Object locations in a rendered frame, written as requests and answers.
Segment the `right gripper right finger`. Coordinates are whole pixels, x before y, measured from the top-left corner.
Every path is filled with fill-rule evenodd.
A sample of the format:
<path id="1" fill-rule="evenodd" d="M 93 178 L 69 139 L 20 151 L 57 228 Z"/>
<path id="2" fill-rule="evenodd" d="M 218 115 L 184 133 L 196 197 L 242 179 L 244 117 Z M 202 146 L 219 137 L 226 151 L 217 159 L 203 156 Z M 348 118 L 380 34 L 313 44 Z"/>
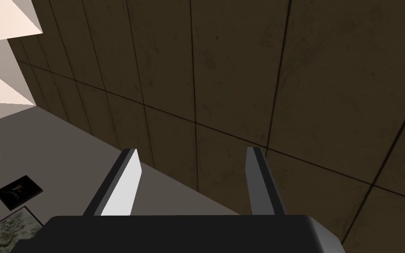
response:
<path id="1" fill-rule="evenodd" d="M 253 215 L 286 215 L 284 204 L 260 147 L 247 147 L 246 181 Z"/>

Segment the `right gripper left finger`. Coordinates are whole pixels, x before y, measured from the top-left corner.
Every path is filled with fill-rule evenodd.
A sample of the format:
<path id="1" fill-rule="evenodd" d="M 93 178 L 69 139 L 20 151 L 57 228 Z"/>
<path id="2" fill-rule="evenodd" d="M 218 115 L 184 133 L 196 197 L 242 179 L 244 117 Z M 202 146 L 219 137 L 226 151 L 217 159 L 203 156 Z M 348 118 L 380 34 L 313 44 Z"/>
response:
<path id="1" fill-rule="evenodd" d="M 136 149 L 124 149 L 92 198 L 84 216 L 129 216 L 142 174 Z"/>

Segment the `dark black picture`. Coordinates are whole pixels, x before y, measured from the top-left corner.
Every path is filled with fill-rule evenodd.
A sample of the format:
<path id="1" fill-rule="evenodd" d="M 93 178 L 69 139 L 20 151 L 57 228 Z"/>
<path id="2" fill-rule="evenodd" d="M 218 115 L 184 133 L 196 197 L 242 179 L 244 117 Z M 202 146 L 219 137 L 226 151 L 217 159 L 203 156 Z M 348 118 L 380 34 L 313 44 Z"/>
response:
<path id="1" fill-rule="evenodd" d="M 0 188 L 0 200 L 9 211 L 42 193 L 43 190 L 27 175 Z"/>

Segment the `grey-green mottled picture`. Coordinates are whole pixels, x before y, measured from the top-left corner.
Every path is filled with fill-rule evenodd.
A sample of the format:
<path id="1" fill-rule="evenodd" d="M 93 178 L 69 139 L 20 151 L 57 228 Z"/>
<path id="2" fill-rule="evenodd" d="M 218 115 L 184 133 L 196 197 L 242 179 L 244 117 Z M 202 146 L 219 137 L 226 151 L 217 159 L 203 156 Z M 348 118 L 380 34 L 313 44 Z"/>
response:
<path id="1" fill-rule="evenodd" d="M 0 253 L 11 253 L 20 239 L 30 239 L 43 224 L 23 206 L 0 221 Z"/>

